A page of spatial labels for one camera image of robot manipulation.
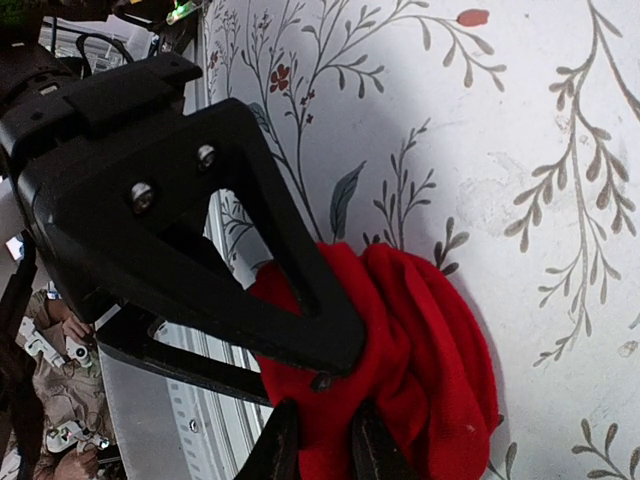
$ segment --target red fleece fabric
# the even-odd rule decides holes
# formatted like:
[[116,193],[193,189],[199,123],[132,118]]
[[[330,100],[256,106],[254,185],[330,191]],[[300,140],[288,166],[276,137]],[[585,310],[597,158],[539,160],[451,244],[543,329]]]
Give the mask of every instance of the red fleece fabric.
[[[345,244],[319,245],[367,327],[357,369],[314,393],[313,372],[259,358],[271,402],[290,398],[300,415],[303,480],[351,480],[351,419],[363,400],[379,413],[425,479],[478,480],[498,426],[487,344],[464,300],[433,265],[387,245],[361,257]],[[252,293],[299,313],[277,265]]]

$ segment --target floral wallpaper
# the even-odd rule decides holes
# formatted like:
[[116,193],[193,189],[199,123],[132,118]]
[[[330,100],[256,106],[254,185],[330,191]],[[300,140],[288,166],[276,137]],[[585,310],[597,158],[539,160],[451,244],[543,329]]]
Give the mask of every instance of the floral wallpaper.
[[[640,462],[640,5],[214,0],[212,103],[260,124],[309,231],[437,265],[490,344],[486,479]],[[269,258],[230,194],[227,261]]]

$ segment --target screw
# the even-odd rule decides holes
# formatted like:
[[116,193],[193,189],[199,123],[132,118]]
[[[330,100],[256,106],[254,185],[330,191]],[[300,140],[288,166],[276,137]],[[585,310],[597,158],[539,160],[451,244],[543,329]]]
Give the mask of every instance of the screw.
[[131,188],[131,200],[133,201],[133,213],[141,214],[149,210],[155,193],[148,183],[138,182]]
[[333,378],[326,373],[319,373],[311,381],[311,390],[314,393],[326,392],[333,385]]
[[198,170],[206,172],[216,160],[216,149],[211,145],[203,145],[198,149]]

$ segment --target person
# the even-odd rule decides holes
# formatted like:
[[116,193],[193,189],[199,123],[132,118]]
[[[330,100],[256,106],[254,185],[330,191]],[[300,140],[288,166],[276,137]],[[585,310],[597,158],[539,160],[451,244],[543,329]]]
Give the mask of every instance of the person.
[[[91,433],[107,438],[111,445],[115,444],[100,363],[95,348],[92,348],[95,344],[93,326],[80,322],[59,296],[46,289],[32,295],[25,316],[33,319],[39,332],[57,352],[66,352],[66,337],[70,337],[86,346],[91,355],[88,368],[83,368],[76,360],[58,368],[50,365],[42,354],[36,357],[33,384],[44,406],[45,431],[34,480],[96,478],[99,461],[93,445],[88,445],[89,448],[82,452],[74,446],[63,455],[53,454],[46,447],[46,433],[68,421],[81,421]],[[21,335],[17,341],[24,346],[25,339]],[[125,478],[121,464],[111,467],[101,479]]]

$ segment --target dark green leaf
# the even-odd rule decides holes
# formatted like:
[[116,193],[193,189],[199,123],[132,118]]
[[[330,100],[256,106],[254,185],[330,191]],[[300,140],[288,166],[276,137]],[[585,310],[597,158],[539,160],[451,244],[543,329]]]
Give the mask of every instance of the dark green leaf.
[[338,68],[338,86],[340,87],[340,90],[344,90],[346,83],[347,81],[344,78],[344,73],[342,73],[342,69]]
[[449,265],[447,265],[446,267],[444,267],[442,269],[442,274],[443,275],[451,275],[452,273],[454,273],[456,270],[458,270],[458,267],[460,267],[460,265],[456,262],[450,263]]
[[375,205],[375,207],[380,210],[384,215],[387,214],[386,209],[384,208],[384,205],[382,205],[382,202],[380,200],[374,200],[373,204]]
[[529,190],[525,190],[524,192],[522,192],[520,195],[518,195],[516,198],[513,199],[513,204],[522,205],[534,193],[536,193],[535,188],[530,188]]
[[620,478],[613,472],[609,472],[607,470],[591,470],[587,474],[587,478],[605,478],[605,477],[615,477]]
[[358,98],[364,98],[365,89],[364,89],[364,78],[360,77],[360,88],[358,88]]
[[453,62],[453,57],[455,54],[456,54],[456,42],[453,42],[451,44],[451,48],[445,55],[444,60],[442,60],[442,65],[444,65],[445,67],[449,67]]
[[454,248],[461,247],[469,240],[469,232],[461,232],[458,233],[451,239],[451,243],[449,243],[449,250],[453,250]]
[[249,110],[251,110],[251,113],[253,113],[253,116],[256,117],[256,120],[258,121],[258,125],[260,125],[260,128],[262,128],[265,132],[270,133],[269,123],[267,122],[267,116],[264,113],[264,109],[262,108],[262,106],[255,102],[250,103]]
[[392,193],[391,194],[391,198],[389,200],[389,211],[391,212],[391,215],[389,218],[393,219],[393,213],[396,211],[396,194]]
[[616,434],[618,433],[618,424],[612,423],[609,426],[609,430],[607,430],[607,437],[604,441],[604,453],[609,456],[609,449],[611,448],[611,443],[616,438]]
[[631,453],[631,460],[629,461],[629,472],[631,473],[631,478],[634,478],[639,462],[640,462],[640,447],[636,447]]
[[585,447],[584,445],[576,445],[571,449],[571,453],[574,455],[579,455],[581,453],[590,453],[593,452],[593,449],[590,447]]
[[420,20],[420,25],[422,26],[422,46],[428,52],[431,48],[431,32],[425,21]]
[[504,234],[507,237],[513,237],[517,235],[525,226],[524,219],[516,220],[511,225],[509,225],[505,230]]
[[436,265],[439,267],[442,264],[442,242],[437,242],[435,248],[433,249],[433,256],[436,260]]
[[511,480],[511,470],[513,469],[513,462],[516,459],[518,453],[518,444],[513,442],[507,449],[507,455],[505,457],[505,468],[507,471],[507,480]]
[[364,168],[365,163],[366,162],[362,162],[355,169],[342,177],[333,189],[329,215],[331,220],[331,231],[337,239],[344,238],[347,225],[347,209],[349,207],[349,202],[356,191],[356,187],[358,186],[360,172]]

